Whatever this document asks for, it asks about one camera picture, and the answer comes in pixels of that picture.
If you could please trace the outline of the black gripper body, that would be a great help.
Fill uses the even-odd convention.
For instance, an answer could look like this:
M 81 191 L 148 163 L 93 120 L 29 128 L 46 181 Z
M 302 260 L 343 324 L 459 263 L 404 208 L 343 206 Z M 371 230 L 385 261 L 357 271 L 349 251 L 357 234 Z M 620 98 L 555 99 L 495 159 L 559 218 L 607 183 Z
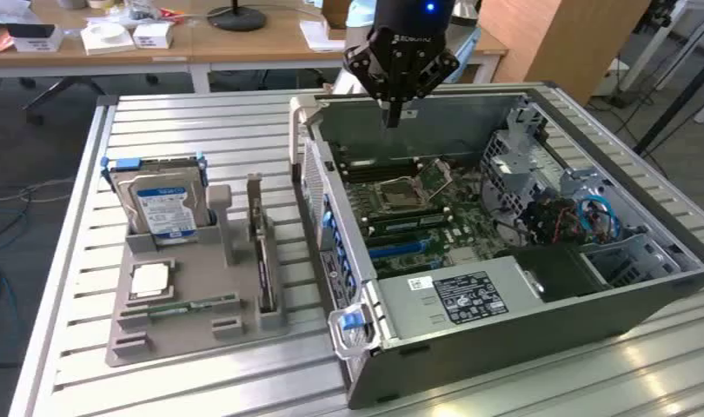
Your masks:
M 372 93 L 388 103 L 424 97 L 452 73 L 445 47 L 451 1 L 375 3 L 368 37 L 377 68 L 371 71 Z

